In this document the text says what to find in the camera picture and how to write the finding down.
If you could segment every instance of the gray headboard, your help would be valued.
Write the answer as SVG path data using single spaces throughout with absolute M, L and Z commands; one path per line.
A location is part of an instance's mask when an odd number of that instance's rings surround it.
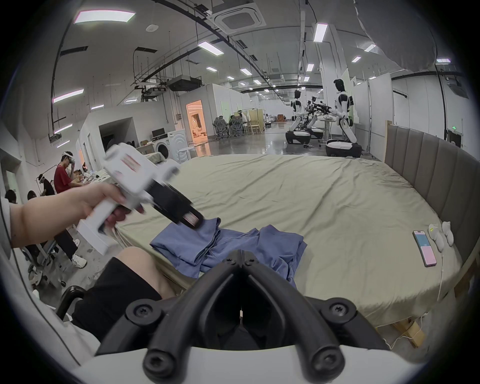
M 389 124 L 385 163 L 442 221 L 452 222 L 455 245 L 465 262 L 480 236 L 480 162 L 436 136 Z

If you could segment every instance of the hand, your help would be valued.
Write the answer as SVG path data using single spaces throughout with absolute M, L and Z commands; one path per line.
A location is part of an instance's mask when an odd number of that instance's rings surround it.
M 82 194 L 80 204 L 82 206 L 83 218 L 86 218 L 89 214 L 91 214 L 93 209 L 106 198 L 111 198 L 113 201 L 121 205 L 126 203 L 125 197 L 121 194 L 120 189 L 113 184 L 93 183 L 83 186 L 81 191 Z M 144 212 L 144 209 L 141 205 L 139 205 L 136 209 L 140 213 Z M 130 212 L 131 210 L 124 206 L 117 207 L 105 220 L 105 225 L 108 228 L 112 228 L 115 226 L 117 221 L 125 220 L 126 215 Z

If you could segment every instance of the man in red shirt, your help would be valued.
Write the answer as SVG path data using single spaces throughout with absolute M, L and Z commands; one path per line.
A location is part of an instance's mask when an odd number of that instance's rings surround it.
M 68 175 L 65 170 L 69 164 L 72 165 L 70 175 Z M 58 164 L 57 169 L 55 170 L 55 175 L 53 176 L 53 184 L 55 185 L 57 193 L 64 192 L 72 187 L 81 187 L 83 185 L 73 181 L 75 179 L 75 177 L 73 177 L 74 168 L 75 159 L 73 158 L 73 154 L 70 151 L 63 152 L 60 164 Z

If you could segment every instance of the white controller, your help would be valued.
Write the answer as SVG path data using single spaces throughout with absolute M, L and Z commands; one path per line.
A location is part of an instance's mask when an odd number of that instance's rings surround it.
M 104 168 L 125 196 L 125 207 L 134 210 L 142 203 L 150 203 L 174 222 L 181 221 L 191 228 L 201 225 L 202 215 L 190 206 L 185 196 L 167 184 L 179 171 L 174 160 L 168 159 L 156 166 L 131 145 L 121 143 L 107 151 Z M 116 244 L 103 233 L 103 226 L 117 206 L 112 199 L 105 199 L 77 226 L 78 232 L 102 255 Z

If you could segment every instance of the blue cloth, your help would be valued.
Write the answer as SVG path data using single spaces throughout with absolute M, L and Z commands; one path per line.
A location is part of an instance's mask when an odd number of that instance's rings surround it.
M 251 251 L 262 264 L 272 268 L 295 286 L 293 276 L 307 247 L 303 236 L 281 232 L 274 226 L 243 233 L 219 229 L 220 219 L 205 220 L 198 230 L 170 223 L 150 243 L 185 276 L 198 278 L 231 251 Z

